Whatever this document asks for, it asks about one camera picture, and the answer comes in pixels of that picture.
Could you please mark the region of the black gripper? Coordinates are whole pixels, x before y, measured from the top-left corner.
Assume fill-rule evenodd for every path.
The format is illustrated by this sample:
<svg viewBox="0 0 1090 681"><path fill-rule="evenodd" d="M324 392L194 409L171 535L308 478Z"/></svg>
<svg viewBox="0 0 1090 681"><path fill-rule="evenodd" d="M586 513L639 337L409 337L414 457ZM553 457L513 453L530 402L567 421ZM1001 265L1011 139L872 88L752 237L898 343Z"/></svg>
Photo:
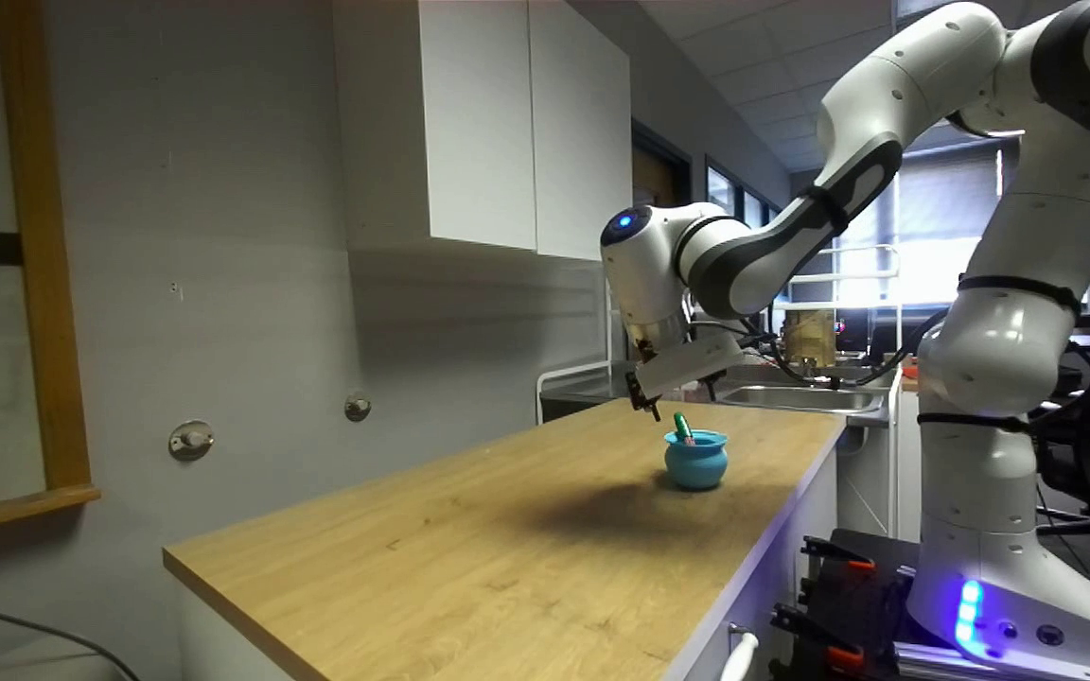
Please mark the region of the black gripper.
<svg viewBox="0 0 1090 681"><path fill-rule="evenodd" d="M741 358L739 337L725 328L699 328L698 337L639 339L630 376L630 402L652 421L664 421L659 399L670 391L728 372Z"/></svg>

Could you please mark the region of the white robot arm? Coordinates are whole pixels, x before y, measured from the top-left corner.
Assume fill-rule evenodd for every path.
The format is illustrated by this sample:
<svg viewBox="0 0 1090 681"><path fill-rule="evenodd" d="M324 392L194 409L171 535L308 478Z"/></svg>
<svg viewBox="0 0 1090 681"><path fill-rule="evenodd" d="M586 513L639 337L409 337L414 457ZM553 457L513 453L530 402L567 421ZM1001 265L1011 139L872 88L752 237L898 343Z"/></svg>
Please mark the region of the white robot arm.
<svg viewBox="0 0 1090 681"><path fill-rule="evenodd" d="M717 203L624 207L602 270L639 351L646 409L739 358L681 305L751 317L894 183L937 120L1011 131L1005 189L948 317L920 339L925 521L908 616L959 656L1027 681L1090 681L1090 579L1034 529L1021 418L1051 392L1090 288L1090 0L1011 29L954 0L866 54L823 97L824 165L766 228Z"/></svg>

